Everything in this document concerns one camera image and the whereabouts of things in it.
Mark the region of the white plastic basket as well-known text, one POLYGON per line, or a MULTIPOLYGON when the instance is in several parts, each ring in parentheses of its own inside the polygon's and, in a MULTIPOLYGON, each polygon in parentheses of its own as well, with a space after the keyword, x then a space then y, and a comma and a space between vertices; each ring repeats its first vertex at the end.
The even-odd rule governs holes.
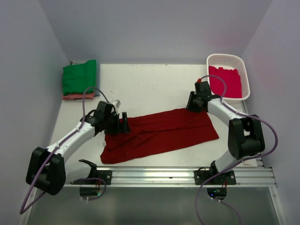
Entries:
POLYGON ((207 57, 206 60, 207 73, 209 74, 209 66, 216 68, 223 67, 224 69, 237 69, 241 79, 242 98, 227 98, 225 101, 230 104, 235 104, 246 100, 250 96, 250 86, 248 81, 247 70, 244 61, 235 55, 215 53, 207 57))

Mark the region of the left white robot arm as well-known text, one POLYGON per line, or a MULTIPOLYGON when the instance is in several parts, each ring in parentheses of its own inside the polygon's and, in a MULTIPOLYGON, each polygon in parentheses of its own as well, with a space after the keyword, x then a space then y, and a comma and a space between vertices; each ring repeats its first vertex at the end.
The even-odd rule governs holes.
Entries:
POLYGON ((119 100, 100 101, 97 108, 83 114, 76 127, 62 139, 46 147, 37 147, 31 155, 26 183, 50 195, 58 194, 65 184, 73 181, 97 183, 100 178, 97 165, 80 159, 66 167, 69 158, 98 133, 129 133, 127 113, 118 112, 119 100))

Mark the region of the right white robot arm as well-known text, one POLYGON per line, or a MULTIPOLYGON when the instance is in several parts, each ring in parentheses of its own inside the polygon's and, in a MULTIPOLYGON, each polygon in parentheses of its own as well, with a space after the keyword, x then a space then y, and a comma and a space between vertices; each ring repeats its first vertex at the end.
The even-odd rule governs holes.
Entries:
POLYGON ((224 169, 246 157, 252 157, 264 151, 265 142, 261 122, 255 118, 239 115, 239 111, 224 102, 219 95, 213 95, 208 82, 199 79, 195 91, 190 92, 187 110, 195 113, 208 112, 228 126, 228 150, 210 164, 208 170, 195 171, 195 182, 201 184, 235 184, 233 172, 224 169))

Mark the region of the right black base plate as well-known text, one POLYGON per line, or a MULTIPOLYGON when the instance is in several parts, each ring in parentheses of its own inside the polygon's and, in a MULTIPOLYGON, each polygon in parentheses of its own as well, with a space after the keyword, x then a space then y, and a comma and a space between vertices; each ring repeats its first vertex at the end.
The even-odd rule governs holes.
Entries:
MULTIPOLYGON (((202 185, 207 179, 217 174, 217 170, 213 167, 200 167, 194 170, 194 180, 196 185, 202 185)), ((235 185, 236 178, 234 171, 225 172, 205 183, 205 185, 235 185)))

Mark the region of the pink folded t-shirt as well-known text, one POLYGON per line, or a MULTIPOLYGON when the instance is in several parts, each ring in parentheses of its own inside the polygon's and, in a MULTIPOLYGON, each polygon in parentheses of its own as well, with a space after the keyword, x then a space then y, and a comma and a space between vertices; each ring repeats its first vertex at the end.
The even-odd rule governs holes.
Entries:
MULTIPOLYGON (((87 93, 85 94, 85 99, 93 99, 95 96, 95 92, 92 93, 87 93)), ((70 101, 70 100, 78 100, 78 99, 82 99, 83 98, 83 94, 81 93, 74 93, 74 94, 68 94, 65 96, 62 96, 62 100, 66 100, 66 101, 70 101)))

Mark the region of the aluminium mounting rail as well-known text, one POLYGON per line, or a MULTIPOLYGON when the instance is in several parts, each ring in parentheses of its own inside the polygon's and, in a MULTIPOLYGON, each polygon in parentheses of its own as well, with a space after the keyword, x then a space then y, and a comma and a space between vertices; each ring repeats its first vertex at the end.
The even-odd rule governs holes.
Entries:
MULTIPOLYGON (((65 166, 70 167, 78 162, 79 160, 72 160, 70 163, 66 162, 65 166)), ((177 150, 115 165, 105 165, 99 160, 93 163, 97 165, 97 170, 112 171, 110 185, 116 187, 189 187, 196 186, 194 170, 200 167, 209 168, 212 159, 204 154, 177 150)), ((272 170, 259 165, 256 159, 243 162, 232 171, 235 173, 237 186, 273 187, 276 185, 272 170)))

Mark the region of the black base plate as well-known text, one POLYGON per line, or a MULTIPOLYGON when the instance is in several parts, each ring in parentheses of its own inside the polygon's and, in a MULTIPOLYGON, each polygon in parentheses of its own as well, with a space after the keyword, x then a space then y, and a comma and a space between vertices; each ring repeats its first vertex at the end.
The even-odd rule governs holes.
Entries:
MULTIPOLYGON (((207 179, 217 174, 217 170, 213 167, 200 167, 194 170, 194 180, 196 185, 202 185, 207 179)), ((205 183, 205 185, 235 185, 236 178, 234 171, 225 172, 205 183)))
POLYGON ((102 179, 106 185, 111 184, 112 179, 112 171, 111 170, 94 170, 90 172, 87 178, 76 179, 71 182, 73 185, 101 185, 104 182, 100 180, 87 180, 88 178, 100 178, 102 179))

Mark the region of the green folded t-shirt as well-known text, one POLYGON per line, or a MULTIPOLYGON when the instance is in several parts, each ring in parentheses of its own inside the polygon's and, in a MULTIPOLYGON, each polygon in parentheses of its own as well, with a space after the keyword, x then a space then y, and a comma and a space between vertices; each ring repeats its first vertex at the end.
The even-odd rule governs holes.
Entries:
POLYGON ((62 76, 63 96, 83 94, 87 88, 96 86, 96 79, 96 60, 64 67, 62 76))

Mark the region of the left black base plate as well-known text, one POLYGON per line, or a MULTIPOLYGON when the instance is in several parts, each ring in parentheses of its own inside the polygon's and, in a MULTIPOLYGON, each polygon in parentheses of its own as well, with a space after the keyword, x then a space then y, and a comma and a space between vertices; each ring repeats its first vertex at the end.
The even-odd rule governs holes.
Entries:
POLYGON ((102 179, 106 185, 111 184, 112 179, 112 171, 111 170, 94 170, 90 172, 87 178, 76 179, 71 182, 73 185, 101 185, 104 182, 100 180, 87 180, 88 178, 100 178, 102 179))

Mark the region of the dark red t-shirt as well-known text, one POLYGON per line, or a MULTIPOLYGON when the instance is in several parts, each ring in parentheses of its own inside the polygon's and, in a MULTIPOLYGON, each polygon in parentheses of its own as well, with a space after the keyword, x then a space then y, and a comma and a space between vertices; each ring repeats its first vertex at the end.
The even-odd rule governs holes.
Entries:
POLYGON ((179 150, 219 138, 206 112, 184 108, 128 119, 130 133, 106 134, 103 164, 179 150))

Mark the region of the magenta t-shirt in basket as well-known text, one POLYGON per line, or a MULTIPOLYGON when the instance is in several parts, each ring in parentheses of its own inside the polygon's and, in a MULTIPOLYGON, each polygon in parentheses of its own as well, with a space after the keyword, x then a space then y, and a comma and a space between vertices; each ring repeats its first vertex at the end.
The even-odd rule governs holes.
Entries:
MULTIPOLYGON (((241 79, 237 69, 209 66, 209 75, 217 76, 225 82, 225 98, 242 98, 241 79)), ((210 77, 210 89, 214 94, 221 96, 224 85, 218 78, 210 77)))

